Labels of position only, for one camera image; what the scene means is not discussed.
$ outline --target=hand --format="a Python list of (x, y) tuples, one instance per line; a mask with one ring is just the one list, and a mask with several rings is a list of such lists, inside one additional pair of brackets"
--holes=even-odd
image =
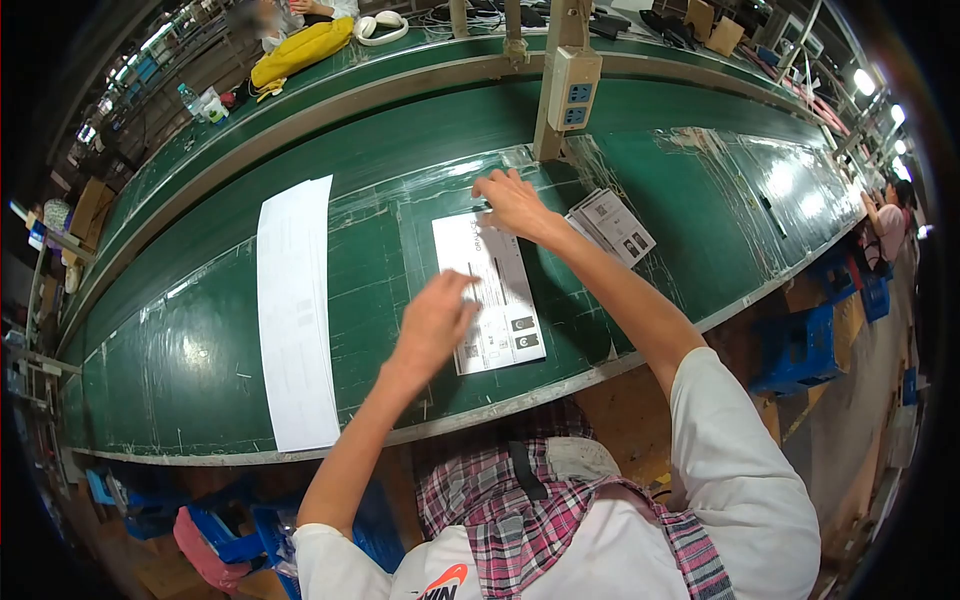
[(415, 394), (450, 360), (480, 309), (477, 302), (464, 302), (464, 288), (479, 280), (444, 271), (430, 279), (403, 309), (396, 348), (384, 365), (395, 384), (409, 386)]
[(481, 219), (483, 227), (495, 227), (542, 244), (558, 228), (569, 227), (564, 217), (543, 205), (533, 183), (524, 181), (516, 169), (495, 169), (489, 178), (477, 178), (470, 192), (487, 199), (493, 212)]
[(870, 198), (870, 195), (867, 192), (860, 190), (860, 200), (863, 202), (864, 207), (869, 212), (870, 209), (876, 210), (876, 205), (874, 204), (873, 199)]
[(293, 14), (315, 14), (318, 6), (313, 0), (290, 0), (290, 11)]

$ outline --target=yellow bag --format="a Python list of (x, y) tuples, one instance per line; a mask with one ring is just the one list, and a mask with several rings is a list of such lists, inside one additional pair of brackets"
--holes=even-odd
[(283, 40), (263, 57), (250, 73), (254, 87), (293, 75), (336, 53), (347, 45), (353, 33), (353, 19), (345, 16), (326, 23), (316, 23)]

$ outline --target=green conveyor belt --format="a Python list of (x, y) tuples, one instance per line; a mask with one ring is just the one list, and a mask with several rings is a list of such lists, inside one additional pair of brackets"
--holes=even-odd
[[(83, 297), (89, 291), (96, 275), (119, 252), (133, 232), (153, 217), (188, 182), (239, 143), (307, 107), (362, 85), (444, 62), (502, 53), (502, 36), (480, 36), (457, 42), (428, 44), (424, 37), (426, 35), (424, 31), (412, 30), (397, 43), (373, 47), (362, 46), (354, 41), (329, 59), (290, 78), (282, 95), (261, 105), (250, 102), (236, 109), (222, 128), (190, 125), (178, 133), (137, 172), (114, 202), (102, 233), (98, 261), (84, 274), (81, 289), (67, 304), (64, 322), (68, 323), (77, 310), (76, 298)], [(525, 38), (530, 52), (543, 50), (546, 36)], [(783, 88), (773, 85), (766, 75), (745, 60), (738, 60), (733, 66), (732, 60), (719, 60), (719, 55), (712, 53), (714, 58), (634, 40), (612, 42), (595, 38), (591, 43), (599, 52), (639, 55), (702, 67), (790, 98)]]
[[(474, 206), (468, 188), (479, 173), (517, 166), (557, 210), (595, 186), (621, 191), (658, 242), (637, 272), (702, 325), (779, 285), (860, 216), (819, 130), (684, 84), (605, 78), (585, 135), (569, 140), (573, 163), (540, 166), (521, 146), (533, 138), (539, 91), (539, 80), (514, 78), (372, 111), (306, 135), (203, 200), (108, 288), (64, 354), (84, 367), (64, 384), (68, 445), (148, 462), (277, 460), (255, 232), (260, 204), (306, 179), (334, 174), (328, 294), (342, 425), (389, 355), (403, 306), (436, 271), (430, 221)], [(398, 428), (424, 417), (461, 426), (461, 417), (490, 418), (497, 404), (515, 410), (518, 398), (557, 396), (636, 363), (562, 263), (522, 250), (547, 358), (465, 377), (451, 368)]]

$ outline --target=red logo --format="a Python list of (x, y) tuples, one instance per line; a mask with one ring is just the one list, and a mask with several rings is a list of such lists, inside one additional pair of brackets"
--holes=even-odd
[(457, 587), (461, 587), (467, 578), (467, 566), (455, 564), (444, 571), (432, 584), (426, 587), (417, 600), (453, 600), (457, 595)]

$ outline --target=plaid scarf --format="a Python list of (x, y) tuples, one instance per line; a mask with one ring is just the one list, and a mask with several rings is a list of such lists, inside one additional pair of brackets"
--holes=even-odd
[(484, 598), (519, 598), (563, 554), (597, 490), (619, 484), (646, 500), (667, 534), (691, 598), (733, 598), (732, 585), (692, 511), (670, 513), (619, 475), (559, 480), (547, 438), (596, 440), (569, 397), (460, 435), (414, 445), (417, 507), (428, 540), (464, 525)]

